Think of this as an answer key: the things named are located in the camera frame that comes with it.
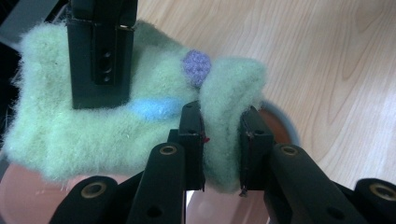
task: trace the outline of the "metal screw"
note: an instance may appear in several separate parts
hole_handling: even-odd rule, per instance
[[[160,149],[160,152],[164,156],[169,156],[169,155],[175,154],[177,152],[177,148],[173,147],[173,146],[166,146],[166,147],[162,147]]]

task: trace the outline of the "light wood surface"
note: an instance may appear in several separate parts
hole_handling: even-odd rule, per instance
[[[396,1],[140,0],[138,17],[212,58],[265,63],[263,97],[332,180],[396,183]]]

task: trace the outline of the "black metal bracket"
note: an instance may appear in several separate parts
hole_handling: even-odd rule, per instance
[[[144,172],[117,183],[94,176],[78,183],[50,223],[184,223],[185,191],[204,189],[205,129],[200,106],[183,106],[178,130],[151,150]]]
[[[129,100],[137,0],[71,0],[67,13],[73,107]]]
[[[396,223],[395,185],[363,179],[347,189],[302,148],[271,142],[268,130],[254,108],[241,118],[242,195],[264,190],[272,223]]]
[[[396,186],[332,182],[300,147],[276,144],[251,107],[241,117],[241,196],[264,190],[272,223],[396,223]],[[117,185],[95,176],[78,183],[51,223],[185,223],[185,191],[203,189],[205,129],[198,102],[183,107],[178,130],[152,149],[144,173]]]

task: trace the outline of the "green fuzzy fabric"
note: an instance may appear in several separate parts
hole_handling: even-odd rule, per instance
[[[241,114],[259,102],[262,64],[242,58],[212,61],[201,89],[183,76],[190,49],[139,21],[134,37],[130,102],[177,98],[199,100],[206,135],[204,171],[218,191],[238,189]],[[177,129],[179,115],[147,120],[128,104],[112,109],[72,108],[67,29],[41,24],[21,42],[20,98],[16,117],[3,139],[7,157],[40,172],[50,181],[76,175],[135,175],[144,170],[150,151]]]

